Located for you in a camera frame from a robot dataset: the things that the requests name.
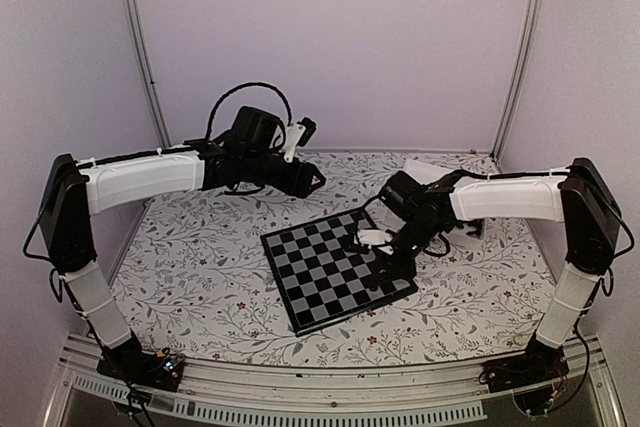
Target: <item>floral mat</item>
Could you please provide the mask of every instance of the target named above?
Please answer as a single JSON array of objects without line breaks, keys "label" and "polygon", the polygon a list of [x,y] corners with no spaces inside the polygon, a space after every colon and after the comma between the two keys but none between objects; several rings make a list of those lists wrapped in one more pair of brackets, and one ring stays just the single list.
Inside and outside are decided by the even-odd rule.
[{"label": "floral mat", "polygon": [[[267,188],[173,193],[150,206],[113,285],[147,348],[193,358],[268,365],[423,364],[504,353],[526,345],[554,283],[527,225],[488,219],[484,241],[422,254],[418,292],[375,312],[296,337],[260,236],[353,209],[408,158],[495,172],[475,154],[303,153],[327,184],[307,199]],[[384,208],[369,209],[378,222]]]}]

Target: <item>chessboard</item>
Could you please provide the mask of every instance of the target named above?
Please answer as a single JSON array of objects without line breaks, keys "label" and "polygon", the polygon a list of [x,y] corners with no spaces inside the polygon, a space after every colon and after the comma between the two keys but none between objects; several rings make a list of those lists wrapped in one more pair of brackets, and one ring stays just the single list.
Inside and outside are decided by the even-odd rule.
[{"label": "chessboard", "polygon": [[345,250],[345,239],[376,226],[354,209],[261,237],[293,331],[305,335],[415,293],[413,281],[371,290],[375,254]]}]

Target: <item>enclosure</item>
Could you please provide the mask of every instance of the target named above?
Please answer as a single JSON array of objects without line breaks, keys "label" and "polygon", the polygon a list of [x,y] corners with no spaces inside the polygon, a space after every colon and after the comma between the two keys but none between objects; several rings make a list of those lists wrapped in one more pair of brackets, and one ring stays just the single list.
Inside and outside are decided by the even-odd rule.
[{"label": "enclosure", "polygon": [[[145,348],[187,356],[178,393],[154,393],[156,424],[528,423],[478,375],[487,358],[521,351],[547,311],[567,253],[561,224],[488,218],[481,240],[418,256],[410,295],[304,335],[261,239],[356,209],[408,160],[496,175],[588,157],[638,231],[639,3],[4,0],[0,424],[126,420],[107,413],[126,405],[126,387],[95,373],[97,345],[20,252],[54,157],[201,138],[216,99],[247,81],[278,86],[294,120],[316,122],[296,155],[326,185],[304,199],[174,192],[92,217],[129,326]],[[242,105],[284,116],[272,92],[247,89],[223,104],[215,134]],[[374,224],[383,207],[369,209]],[[615,260],[613,296],[598,295],[581,324],[590,356],[567,341],[560,398],[585,367],[587,382],[543,425],[640,419],[637,258]]]}]

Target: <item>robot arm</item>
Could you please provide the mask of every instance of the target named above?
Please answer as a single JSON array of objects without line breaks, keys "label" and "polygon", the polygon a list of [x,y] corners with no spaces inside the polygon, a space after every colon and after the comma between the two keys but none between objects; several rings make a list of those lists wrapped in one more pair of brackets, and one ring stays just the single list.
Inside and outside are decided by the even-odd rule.
[{"label": "robot arm", "polygon": [[283,127],[279,118],[242,107],[232,128],[215,141],[187,141],[164,151],[103,160],[77,162],[69,154],[56,158],[36,225],[48,251],[46,260],[103,348],[101,373],[175,390],[181,367],[180,359],[166,349],[156,354],[142,351],[98,266],[90,217],[163,193],[224,186],[233,190],[241,182],[307,197],[324,185],[325,178],[313,164],[294,158],[294,152],[308,141],[315,124],[305,118],[290,125],[282,145],[273,148],[279,127]]},{"label": "robot arm", "polygon": [[590,160],[576,159],[565,169],[543,173],[480,176],[458,170],[429,185],[398,172],[378,198],[405,224],[397,233],[357,233],[356,243],[376,252],[377,282],[385,276],[413,278],[415,257],[461,221],[520,217],[564,222],[566,264],[546,314],[525,353],[487,362],[483,380],[493,392],[568,372],[562,344],[588,311],[614,259],[621,225],[620,209]]}]

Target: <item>lavender wall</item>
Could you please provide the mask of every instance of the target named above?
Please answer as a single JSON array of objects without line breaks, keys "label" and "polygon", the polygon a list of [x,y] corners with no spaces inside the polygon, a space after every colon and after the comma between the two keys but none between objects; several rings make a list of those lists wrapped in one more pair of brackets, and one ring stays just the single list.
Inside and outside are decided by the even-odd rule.
[{"label": "lavender wall", "polygon": [[[639,25],[640,0],[543,0],[503,166],[540,169],[590,157],[640,237]],[[562,265],[562,229],[539,224],[536,233],[548,258]],[[614,296],[600,297],[587,317],[629,425],[640,424],[639,263],[640,249],[616,260]]]},{"label": "lavender wall", "polygon": [[[280,86],[312,147],[491,148],[526,0],[139,0],[172,140]],[[269,92],[242,103],[281,107]]]},{"label": "lavender wall", "polygon": [[[121,0],[0,0],[0,12],[0,424],[22,427],[42,417],[75,319],[53,299],[49,267],[21,254],[51,162],[59,153],[114,155],[157,142]],[[138,209],[94,222],[106,266]]]}]

